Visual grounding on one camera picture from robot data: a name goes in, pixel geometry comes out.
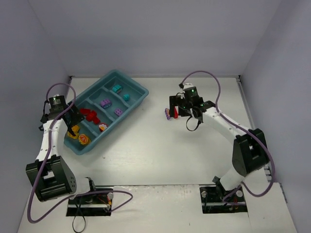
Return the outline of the purple orange flower lego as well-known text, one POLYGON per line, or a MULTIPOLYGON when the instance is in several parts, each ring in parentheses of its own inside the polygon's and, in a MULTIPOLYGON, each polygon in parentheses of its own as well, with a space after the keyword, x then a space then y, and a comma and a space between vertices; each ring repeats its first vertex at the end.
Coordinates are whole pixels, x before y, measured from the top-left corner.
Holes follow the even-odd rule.
POLYGON ((166 119, 170 120, 171 119, 170 110, 168 108, 165 108, 164 113, 165 113, 166 119))

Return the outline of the red boat-shaped lego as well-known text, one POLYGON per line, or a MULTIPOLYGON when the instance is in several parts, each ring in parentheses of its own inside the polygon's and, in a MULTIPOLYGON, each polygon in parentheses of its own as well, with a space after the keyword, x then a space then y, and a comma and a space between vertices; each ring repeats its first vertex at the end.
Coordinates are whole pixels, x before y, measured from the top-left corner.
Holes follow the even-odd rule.
POLYGON ((91 112, 90 109, 87 108, 80 108, 80 113, 84 116, 88 115, 91 112))

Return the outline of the yellow black striped lego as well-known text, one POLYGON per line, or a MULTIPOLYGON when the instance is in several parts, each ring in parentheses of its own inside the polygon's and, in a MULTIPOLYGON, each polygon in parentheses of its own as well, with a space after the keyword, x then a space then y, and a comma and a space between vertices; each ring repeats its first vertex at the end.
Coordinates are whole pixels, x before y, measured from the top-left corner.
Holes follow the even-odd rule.
POLYGON ((80 127, 78 125, 75 125, 71 128, 70 131, 67 131, 67 136, 72 138, 72 139, 78 139, 79 130, 80 130, 80 127))

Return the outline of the red L-shaped lego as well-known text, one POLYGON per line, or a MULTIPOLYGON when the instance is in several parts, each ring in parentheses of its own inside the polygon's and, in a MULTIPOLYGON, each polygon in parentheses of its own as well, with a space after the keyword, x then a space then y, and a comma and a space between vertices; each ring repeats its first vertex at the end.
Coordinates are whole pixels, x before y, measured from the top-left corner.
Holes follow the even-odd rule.
POLYGON ((94 110, 91 110, 87 116, 86 116, 86 120, 91 122, 91 121, 94 121, 97 117, 97 113, 94 111, 94 110))

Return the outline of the small orange lego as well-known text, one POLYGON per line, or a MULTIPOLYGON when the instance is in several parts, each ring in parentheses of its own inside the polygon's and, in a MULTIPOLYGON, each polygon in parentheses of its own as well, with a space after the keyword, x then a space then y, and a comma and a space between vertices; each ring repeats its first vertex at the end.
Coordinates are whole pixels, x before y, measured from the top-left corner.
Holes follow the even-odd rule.
POLYGON ((91 142, 90 138, 87 135, 85 135, 84 133, 82 133, 78 136, 78 141, 83 146, 86 146, 86 145, 90 144, 90 142, 91 142))

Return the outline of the red white lego brick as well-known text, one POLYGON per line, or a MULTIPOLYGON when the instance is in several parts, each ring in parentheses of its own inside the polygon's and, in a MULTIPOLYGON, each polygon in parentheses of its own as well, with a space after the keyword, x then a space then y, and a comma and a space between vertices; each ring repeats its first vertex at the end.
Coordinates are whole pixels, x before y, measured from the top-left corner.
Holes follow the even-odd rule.
POLYGON ((106 124, 106 123, 100 123, 99 125, 98 125, 98 128, 99 128, 99 131, 100 132, 103 132, 103 131, 105 131, 107 128, 108 128, 108 125, 106 124))

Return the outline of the purple oval paw lego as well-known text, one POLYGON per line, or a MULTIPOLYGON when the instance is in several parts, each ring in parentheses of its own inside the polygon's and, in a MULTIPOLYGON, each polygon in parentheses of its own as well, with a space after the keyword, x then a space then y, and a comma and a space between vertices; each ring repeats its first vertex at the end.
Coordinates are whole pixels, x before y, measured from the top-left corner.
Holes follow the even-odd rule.
POLYGON ((104 109, 109 108, 112 105, 112 102, 110 99, 104 99, 100 102, 100 106, 104 109))

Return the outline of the small teal cube lego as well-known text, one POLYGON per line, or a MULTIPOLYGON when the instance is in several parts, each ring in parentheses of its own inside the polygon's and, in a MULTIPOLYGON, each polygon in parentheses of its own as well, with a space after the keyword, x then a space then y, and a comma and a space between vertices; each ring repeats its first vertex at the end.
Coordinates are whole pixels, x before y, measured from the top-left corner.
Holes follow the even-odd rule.
POLYGON ((130 95, 129 95, 129 94, 124 94, 124 95, 123 95, 123 99, 124 99, 125 101, 129 101, 130 95))

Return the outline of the purple rectangular lego brick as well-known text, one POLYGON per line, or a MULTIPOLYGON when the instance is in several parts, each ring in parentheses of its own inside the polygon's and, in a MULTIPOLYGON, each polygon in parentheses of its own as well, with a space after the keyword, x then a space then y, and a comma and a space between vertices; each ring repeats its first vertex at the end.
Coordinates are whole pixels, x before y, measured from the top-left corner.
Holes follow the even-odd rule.
POLYGON ((123 114, 123 111, 122 111, 120 108, 116 108, 116 109, 114 110, 114 113, 115 113, 118 117, 120 117, 120 116, 123 114))

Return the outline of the teal rounded lego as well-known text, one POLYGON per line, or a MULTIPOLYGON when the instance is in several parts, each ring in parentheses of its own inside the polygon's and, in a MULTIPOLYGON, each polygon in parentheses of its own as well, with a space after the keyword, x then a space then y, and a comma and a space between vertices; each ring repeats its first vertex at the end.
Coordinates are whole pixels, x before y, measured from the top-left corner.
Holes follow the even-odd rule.
POLYGON ((119 94, 123 90, 123 87, 119 84, 116 84, 112 87, 112 91, 116 94, 119 94))

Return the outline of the red long lego brick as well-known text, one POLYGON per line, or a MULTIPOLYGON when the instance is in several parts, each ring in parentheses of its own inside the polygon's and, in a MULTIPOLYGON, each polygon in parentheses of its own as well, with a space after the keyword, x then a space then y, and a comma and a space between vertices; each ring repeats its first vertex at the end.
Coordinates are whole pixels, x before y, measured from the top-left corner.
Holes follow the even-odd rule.
POLYGON ((174 107, 174 119, 177 119, 178 118, 178 111, 177 109, 174 107))

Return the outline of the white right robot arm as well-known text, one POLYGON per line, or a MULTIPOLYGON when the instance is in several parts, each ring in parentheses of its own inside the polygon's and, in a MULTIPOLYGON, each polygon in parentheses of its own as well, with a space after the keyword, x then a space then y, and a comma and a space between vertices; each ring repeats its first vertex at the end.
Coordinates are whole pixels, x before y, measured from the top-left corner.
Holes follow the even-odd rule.
POLYGON ((180 117, 197 119, 197 126, 205 123, 220 133, 233 146, 231 166, 222 177, 214 177, 216 189, 223 197, 237 188, 245 178, 270 162, 267 154, 265 136, 260 129, 249 129, 231 119, 225 119, 212 101, 204 101, 195 86, 184 89, 183 93, 169 96, 170 117, 178 108, 180 117))

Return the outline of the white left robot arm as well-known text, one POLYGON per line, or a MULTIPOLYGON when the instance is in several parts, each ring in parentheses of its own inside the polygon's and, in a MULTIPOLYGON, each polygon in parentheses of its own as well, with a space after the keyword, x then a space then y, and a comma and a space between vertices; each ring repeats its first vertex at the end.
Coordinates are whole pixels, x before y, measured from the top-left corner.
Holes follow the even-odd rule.
POLYGON ((43 140, 36 160, 26 166, 26 174, 39 201, 48 201, 65 195, 77 195, 95 191, 90 177, 76 180, 62 157, 64 140, 77 140, 80 136, 81 113, 64 96, 53 96, 45 101, 49 113, 41 119, 43 140))

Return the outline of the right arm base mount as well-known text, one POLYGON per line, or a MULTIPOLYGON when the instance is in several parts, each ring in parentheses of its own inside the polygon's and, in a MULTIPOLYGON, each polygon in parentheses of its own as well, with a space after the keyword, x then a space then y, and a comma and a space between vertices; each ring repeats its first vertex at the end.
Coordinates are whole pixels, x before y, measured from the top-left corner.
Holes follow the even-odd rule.
POLYGON ((247 213, 247 205, 242 187, 238 185, 230 191, 225 191, 220 179, 215 176, 214 185, 200 186, 200 198, 203 214, 234 214, 247 213))

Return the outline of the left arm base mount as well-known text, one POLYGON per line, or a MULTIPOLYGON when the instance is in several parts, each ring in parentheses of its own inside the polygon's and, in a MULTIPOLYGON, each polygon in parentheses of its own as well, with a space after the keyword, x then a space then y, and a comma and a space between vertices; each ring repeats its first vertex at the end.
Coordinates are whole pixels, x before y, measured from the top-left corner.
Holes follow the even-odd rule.
POLYGON ((90 192, 100 191, 100 193, 69 199, 66 216, 111 216, 113 189, 96 187, 94 181, 88 179, 90 192))

